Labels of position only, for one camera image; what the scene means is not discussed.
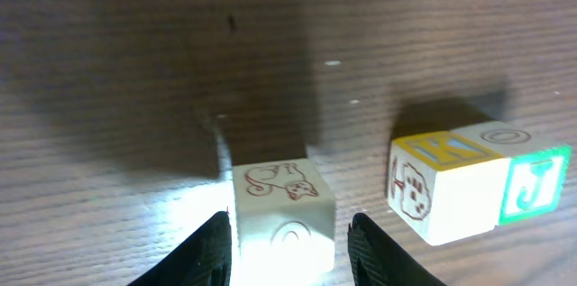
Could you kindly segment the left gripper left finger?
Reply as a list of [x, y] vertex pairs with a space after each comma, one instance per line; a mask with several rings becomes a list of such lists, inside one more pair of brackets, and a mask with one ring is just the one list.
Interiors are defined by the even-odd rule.
[[219, 211], [129, 286], [229, 286], [231, 265], [229, 214]]

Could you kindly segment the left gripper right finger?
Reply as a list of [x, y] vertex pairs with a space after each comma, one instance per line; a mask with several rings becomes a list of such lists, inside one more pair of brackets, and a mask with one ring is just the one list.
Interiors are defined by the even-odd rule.
[[347, 244], [355, 286], [446, 286], [364, 213], [353, 216]]

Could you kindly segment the plain white wooden block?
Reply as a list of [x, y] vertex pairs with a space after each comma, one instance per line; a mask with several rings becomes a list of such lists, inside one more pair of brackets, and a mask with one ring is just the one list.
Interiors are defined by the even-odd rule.
[[306, 285], [334, 268], [334, 193], [306, 158], [233, 168], [241, 285]]

